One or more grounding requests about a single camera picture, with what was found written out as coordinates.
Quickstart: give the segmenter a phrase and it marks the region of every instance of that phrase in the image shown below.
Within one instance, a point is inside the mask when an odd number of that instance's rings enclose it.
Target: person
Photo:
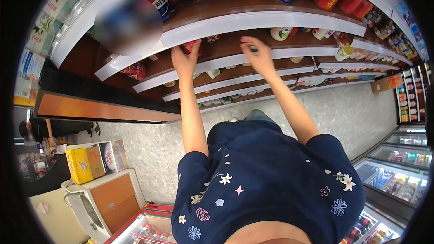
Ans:
[[[77,134],[86,130],[92,136],[92,128],[95,133],[101,134],[101,129],[97,122],[80,122],[50,120],[30,117],[29,122],[22,121],[19,123],[19,133],[24,138],[24,142],[39,143],[44,142],[49,148],[56,148],[55,137],[63,137]]]
[[[254,55],[249,46],[258,49]],[[319,134],[277,74],[271,49],[253,37],[241,50],[271,86],[297,139],[263,112],[220,122],[205,136],[193,89],[200,40],[172,48],[179,76],[182,140],[171,217],[180,244],[336,244],[357,222],[365,191],[339,140]]]

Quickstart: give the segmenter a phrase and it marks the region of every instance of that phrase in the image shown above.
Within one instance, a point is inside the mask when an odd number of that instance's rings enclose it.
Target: navy blue t-shirt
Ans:
[[[359,218],[365,190],[339,140],[306,145],[263,120],[221,122],[208,135],[210,158],[178,164],[171,224],[180,243],[222,244],[243,226],[281,221],[314,244],[336,244]]]

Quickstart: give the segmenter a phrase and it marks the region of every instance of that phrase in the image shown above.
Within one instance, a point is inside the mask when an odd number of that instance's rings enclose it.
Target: terrazzo floor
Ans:
[[[359,156],[396,127],[394,91],[372,94],[369,83],[346,85],[297,94],[316,123],[320,133],[337,137],[348,157]],[[295,137],[276,99],[237,105],[202,113],[208,135],[211,127],[243,119],[253,109],[260,109]],[[74,143],[122,139],[128,165],[134,168],[146,201],[173,204],[177,190],[177,164],[185,154],[181,122],[169,124],[131,124],[100,122],[101,136],[90,137],[86,131],[69,137]]]

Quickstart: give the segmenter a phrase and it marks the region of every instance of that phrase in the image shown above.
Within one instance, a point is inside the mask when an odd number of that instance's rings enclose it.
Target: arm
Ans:
[[[186,153],[198,151],[208,157],[208,144],[193,89],[193,73],[198,61],[201,40],[196,41],[189,55],[179,46],[172,48],[172,63],[179,77],[181,94],[182,142]]]
[[[306,144],[310,138],[318,135],[319,132],[307,111],[276,73],[273,60],[271,59],[271,49],[262,41],[253,37],[242,37],[241,42],[243,42],[241,50],[247,56],[250,63],[252,63],[255,71],[260,73],[271,86],[271,90],[279,101],[283,113],[294,130],[297,139],[301,143]],[[249,48],[250,45],[257,46],[257,55],[252,53]]]

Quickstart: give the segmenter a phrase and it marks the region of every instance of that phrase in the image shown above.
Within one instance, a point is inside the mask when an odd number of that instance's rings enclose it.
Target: yellow box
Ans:
[[[66,159],[68,160],[69,172],[77,184],[93,180],[86,148],[67,150]]]

